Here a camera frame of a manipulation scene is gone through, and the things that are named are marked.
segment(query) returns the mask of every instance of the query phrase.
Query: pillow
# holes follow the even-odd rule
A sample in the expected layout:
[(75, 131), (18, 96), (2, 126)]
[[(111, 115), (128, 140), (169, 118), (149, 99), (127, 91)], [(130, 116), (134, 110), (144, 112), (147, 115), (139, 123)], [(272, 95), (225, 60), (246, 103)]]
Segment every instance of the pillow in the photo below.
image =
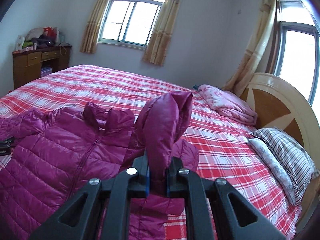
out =
[(319, 170), (308, 153), (295, 139), (277, 128), (262, 128), (250, 134), (265, 142), (288, 173), (293, 184), (296, 205), (299, 205), (311, 179), (319, 175)]
[(267, 145), (258, 138), (249, 139), (249, 142), (255, 152), (260, 156), (264, 163), (269, 167), (272, 174), (282, 186), (285, 195), (287, 196), (291, 205), (295, 206), (296, 199), (293, 189), (293, 184), (289, 175), (285, 172), (284, 168), (276, 160), (273, 154), (268, 149)]

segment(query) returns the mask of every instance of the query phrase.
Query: folded blanket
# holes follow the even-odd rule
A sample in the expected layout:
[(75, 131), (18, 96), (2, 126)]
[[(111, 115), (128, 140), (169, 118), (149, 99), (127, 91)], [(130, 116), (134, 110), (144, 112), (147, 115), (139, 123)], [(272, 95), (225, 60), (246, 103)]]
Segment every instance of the folded blanket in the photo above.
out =
[(209, 85), (200, 86), (198, 91), (207, 101), (210, 109), (218, 114), (246, 125), (256, 124), (257, 113), (235, 94)]

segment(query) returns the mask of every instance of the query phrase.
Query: red plaid bedsheet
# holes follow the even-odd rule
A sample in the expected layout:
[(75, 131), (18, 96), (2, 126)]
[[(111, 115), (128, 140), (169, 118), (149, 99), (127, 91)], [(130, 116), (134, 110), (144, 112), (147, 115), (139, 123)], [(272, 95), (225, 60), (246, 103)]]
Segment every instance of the red plaid bedsheet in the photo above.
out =
[[(32, 107), (42, 111), (69, 106), (84, 108), (92, 101), (106, 109), (130, 109), (139, 115), (145, 102), (170, 91), (191, 91), (164, 81), (97, 66), (80, 65), (35, 80), (0, 99), (0, 117)], [(200, 152), (198, 174), (226, 178), (288, 239), (295, 234), (300, 207), (291, 206), (268, 167), (254, 153), (248, 132), (254, 130), (218, 115), (193, 91), (193, 111), (183, 138)], [(10, 157), (0, 160), (4, 167)], [(186, 217), (169, 216), (167, 240), (186, 239)]]

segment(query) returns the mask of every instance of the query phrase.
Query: purple puffer jacket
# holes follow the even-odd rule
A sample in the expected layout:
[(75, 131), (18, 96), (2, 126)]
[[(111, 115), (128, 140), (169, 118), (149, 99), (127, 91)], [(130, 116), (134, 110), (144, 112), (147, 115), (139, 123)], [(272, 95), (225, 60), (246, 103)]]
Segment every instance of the purple puffer jacket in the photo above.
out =
[[(89, 179), (116, 176), (121, 164), (130, 165), (144, 148), (152, 181), (159, 188), (172, 156), (180, 156), (186, 167), (196, 170), (198, 151), (178, 140), (189, 124), (191, 109), (191, 93), (173, 92), (148, 102), (135, 127), (130, 110), (106, 111), (93, 103), (83, 112), (62, 108), (44, 114), (33, 109), (0, 118), (0, 140), (16, 138), (12, 158), (0, 171), (1, 229), (27, 239)], [(182, 210), (182, 200), (156, 195), (134, 199), (129, 239), (164, 239), (167, 214)], [(4, 230), (0, 239), (5, 239)]]

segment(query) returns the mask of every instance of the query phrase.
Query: beige curtain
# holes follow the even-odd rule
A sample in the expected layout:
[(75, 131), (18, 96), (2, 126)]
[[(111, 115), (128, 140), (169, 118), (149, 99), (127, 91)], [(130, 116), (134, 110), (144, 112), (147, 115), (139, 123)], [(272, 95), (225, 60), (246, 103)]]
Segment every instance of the beige curtain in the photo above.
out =
[(231, 79), (224, 85), (228, 90), (240, 96), (249, 84), (266, 50), (275, 22), (277, 0), (262, 0), (257, 25), (249, 41), (244, 57)]
[(92, 54), (96, 52), (99, 31), (108, 2), (109, 0), (98, 0), (96, 2), (84, 30), (80, 52)]
[(181, 0), (165, 0), (163, 3), (143, 61), (163, 66), (180, 2)]

